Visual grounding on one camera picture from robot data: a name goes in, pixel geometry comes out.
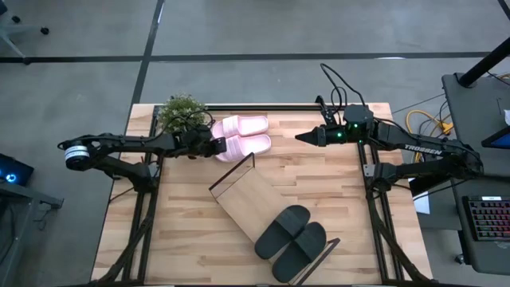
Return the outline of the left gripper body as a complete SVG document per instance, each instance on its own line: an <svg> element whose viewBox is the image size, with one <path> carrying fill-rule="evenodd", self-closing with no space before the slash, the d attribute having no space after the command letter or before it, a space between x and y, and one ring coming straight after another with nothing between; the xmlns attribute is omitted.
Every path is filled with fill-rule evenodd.
<svg viewBox="0 0 510 287"><path fill-rule="evenodd" d="M180 143L183 147L183 155L188 157L211 157L216 152L215 143L211 135L206 133L187 133L181 136Z"/></svg>

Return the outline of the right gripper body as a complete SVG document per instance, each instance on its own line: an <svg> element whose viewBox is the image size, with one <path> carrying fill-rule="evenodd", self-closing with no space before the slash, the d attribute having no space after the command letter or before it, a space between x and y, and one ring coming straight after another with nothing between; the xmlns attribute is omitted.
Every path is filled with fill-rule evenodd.
<svg viewBox="0 0 510 287"><path fill-rule="evenodd" d="M347 130L343 125L320 125L317 139L319 145L345 144L348 142Z"/></svg>

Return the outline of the pink slide sandal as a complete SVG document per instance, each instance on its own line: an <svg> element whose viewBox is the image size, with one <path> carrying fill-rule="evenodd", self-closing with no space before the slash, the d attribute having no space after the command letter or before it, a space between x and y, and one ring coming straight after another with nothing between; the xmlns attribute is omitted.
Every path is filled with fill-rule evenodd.
<svg viewBox="0 0 510 287"><path fill-rule="evenodd" d="M269 121L265 116L230 116L218 121L211 128L214 138L254 136L266 132Z"/></svg>
<svg viewBox="0 0 510 287"><path fill-rule="evenodd" d="M254 155L265 153L271 146L271 139L266 134L232 136L226 139L226 151L216 155L215 158L222 162L235 162L244 159L250 153Z"/></svg>

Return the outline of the black slide sandal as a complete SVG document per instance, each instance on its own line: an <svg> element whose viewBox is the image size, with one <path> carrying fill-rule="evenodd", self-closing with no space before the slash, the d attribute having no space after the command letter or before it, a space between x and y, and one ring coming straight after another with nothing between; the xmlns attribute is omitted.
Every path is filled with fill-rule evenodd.
<svg viewBox="0 0 510 287"><path fill-rule="evenodd" d="M305 228L310 218L310 211L304 206L286 207L255 242L256 255L262 259L273 257Z"/></svg>
<svg viewBox="0 0 510 287"><path fill-rule="evenodd" d="M307 224L273 263L273 276L280 283L290 282L322 253L326 241L326 230L321 224L318 222Z"/></svg>

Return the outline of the green potted plant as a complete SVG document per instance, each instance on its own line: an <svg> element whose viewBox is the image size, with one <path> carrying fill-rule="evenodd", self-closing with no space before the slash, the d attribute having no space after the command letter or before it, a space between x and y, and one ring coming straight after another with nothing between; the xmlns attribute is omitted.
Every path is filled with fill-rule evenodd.
<svg viewBox="0 0 510 287"><path fill-rule="evenodd" d="M170 97L158 114L159 128L166 133L183 132L204 124L205 105L190 94L180 93Z"/></svg>

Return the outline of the white paper sheet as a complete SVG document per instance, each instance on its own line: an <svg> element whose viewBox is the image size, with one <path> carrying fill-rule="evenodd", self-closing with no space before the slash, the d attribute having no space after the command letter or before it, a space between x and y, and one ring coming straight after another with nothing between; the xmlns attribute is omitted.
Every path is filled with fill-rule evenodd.
<svg viewBox="0 0 510 287"><path fill-rule="evenodd" d="M413 197L414 207L419 214L430 214L429 192L425 191Z"/></svg>

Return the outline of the laptop with blue screen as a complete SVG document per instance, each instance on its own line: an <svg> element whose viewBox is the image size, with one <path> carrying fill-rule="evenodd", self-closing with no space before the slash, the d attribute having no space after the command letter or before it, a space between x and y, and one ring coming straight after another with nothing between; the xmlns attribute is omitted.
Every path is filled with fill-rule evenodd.
<svg viewBox="0 0 510 287"><path fill-rule="evenodd" d="M481 146L487 148L510 149L510 126L482 140Z"/></svg>

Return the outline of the backlit keyboard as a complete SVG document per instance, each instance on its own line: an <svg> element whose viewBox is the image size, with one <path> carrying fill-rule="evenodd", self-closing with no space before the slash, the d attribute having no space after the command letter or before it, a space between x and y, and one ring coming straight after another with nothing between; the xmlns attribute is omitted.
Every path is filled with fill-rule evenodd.
<svg viewBox="0 0 510 287"><path fill-rule="evenodd" d="M464 196L462 202L475 241L510 241L510 197Z"/></svg>

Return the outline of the black box with blue light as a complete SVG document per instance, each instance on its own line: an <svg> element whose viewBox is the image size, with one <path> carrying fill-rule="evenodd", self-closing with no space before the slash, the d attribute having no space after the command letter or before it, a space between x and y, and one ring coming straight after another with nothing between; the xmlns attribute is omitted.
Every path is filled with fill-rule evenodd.
<svg viewBox="0 0 510 287"><path fill-rule="evenodd" d="M34 168L0 153L0 180L26 187Z"/></svg>

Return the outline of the grey metal stand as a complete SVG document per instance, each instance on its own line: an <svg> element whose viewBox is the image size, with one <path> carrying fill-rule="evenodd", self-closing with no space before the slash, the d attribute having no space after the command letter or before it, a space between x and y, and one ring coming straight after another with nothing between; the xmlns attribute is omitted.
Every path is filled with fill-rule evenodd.
<svg viewBox="0 0 510 287"><path fill-rule="evenodd" d="M0 287L10 287L39 205L47 204L56 210L62 207L64 199L10 183L0 183L0 196L8 200L14 212L14 233L8 240L6 254L0 255Z"/></svg>

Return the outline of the dark grey desk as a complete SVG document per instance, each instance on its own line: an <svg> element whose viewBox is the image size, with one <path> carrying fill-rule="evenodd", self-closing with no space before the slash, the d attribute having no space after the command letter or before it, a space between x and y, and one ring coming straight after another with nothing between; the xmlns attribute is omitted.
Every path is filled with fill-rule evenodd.
<svg viewBox="0 0 510 287"><path fill-rule="evenodd" d="M505 196L510 197L510 179L481 178L458 183L453 188L457 212L461 223L459 238L465 263L478 273L510 276L510 241L478 242L473 239L469 229L464 196Z"/></svg>

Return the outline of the grey office chair base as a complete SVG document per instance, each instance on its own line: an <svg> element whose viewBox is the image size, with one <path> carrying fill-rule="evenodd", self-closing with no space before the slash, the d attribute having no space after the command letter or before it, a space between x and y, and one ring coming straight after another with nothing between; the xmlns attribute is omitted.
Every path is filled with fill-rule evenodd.
<svg viewBox="0 0 510 287"><path fill-rule="evenodd" d="M12 34L32 32L38 30L43 35L49 34L49 28L21 24L21 19L9 11L4 0L0 0L0 40L5 42L20 58L21 62L29 65L31 60L10 39Z"/></svg>

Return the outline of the black aluminium table frame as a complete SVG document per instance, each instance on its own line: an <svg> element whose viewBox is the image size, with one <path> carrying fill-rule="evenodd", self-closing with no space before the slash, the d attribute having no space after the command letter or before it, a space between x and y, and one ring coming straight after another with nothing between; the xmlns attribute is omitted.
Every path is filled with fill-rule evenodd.
<svg viewBox="0 0 510 287"><path fill-rule="evenodd" d="M328 240L340 243L304 282L310 285L381 282L374 237L364 194L358 148L354 144L313 147L294 139L323 123L318 108L273 104L211 104L221 120L231 115L267 116L272 149L256 156L256 171L291 204L312 212ZM154 104L131 110L129 136L153 134ZM278 284L268 261L215 202L208 191L235 163L216 159L165 159L155 204L155 220L144 282L147 285ZM394 187L387 195L398 244L418 270L432 278L418 215L410 191ZM151 196L135 192L108 205L91 279L103 277L128 243L134 214L144 217Z"/></svg>

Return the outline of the black metal post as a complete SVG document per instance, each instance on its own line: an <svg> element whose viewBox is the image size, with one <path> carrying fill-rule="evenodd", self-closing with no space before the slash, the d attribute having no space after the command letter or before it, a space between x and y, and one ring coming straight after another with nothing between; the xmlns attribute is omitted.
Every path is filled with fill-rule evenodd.
<svg viewBox="0 0 510 287"><path fill-rule="evenodd" d="M464 88L471 88L480 77L503 61L508 55L510 55L510 37L475 64L467 73L457 74L457 83Z"/></svg>

